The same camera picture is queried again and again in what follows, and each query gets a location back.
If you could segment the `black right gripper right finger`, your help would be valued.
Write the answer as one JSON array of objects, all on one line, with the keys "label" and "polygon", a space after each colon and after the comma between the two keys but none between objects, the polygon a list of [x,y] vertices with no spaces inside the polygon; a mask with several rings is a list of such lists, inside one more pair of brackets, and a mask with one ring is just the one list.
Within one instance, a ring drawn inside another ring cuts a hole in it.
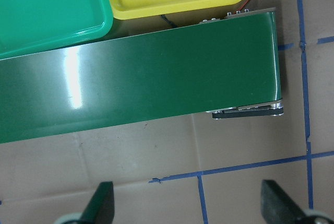
[{"label": "black right gripper right finger", "polygon": [[305,212],[275,180],[262,180],[260,211],[266,223],[301,223]]}]

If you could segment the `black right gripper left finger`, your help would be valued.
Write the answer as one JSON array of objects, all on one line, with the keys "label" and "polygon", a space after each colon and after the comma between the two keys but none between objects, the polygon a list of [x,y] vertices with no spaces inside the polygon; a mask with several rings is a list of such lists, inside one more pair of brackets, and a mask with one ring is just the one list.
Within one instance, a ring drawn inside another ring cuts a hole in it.
[{"label": "black right gripper left finger", "polygon": [[114,220],[113,182],[101,182],[80,216],[84,223],[112,223]]}]

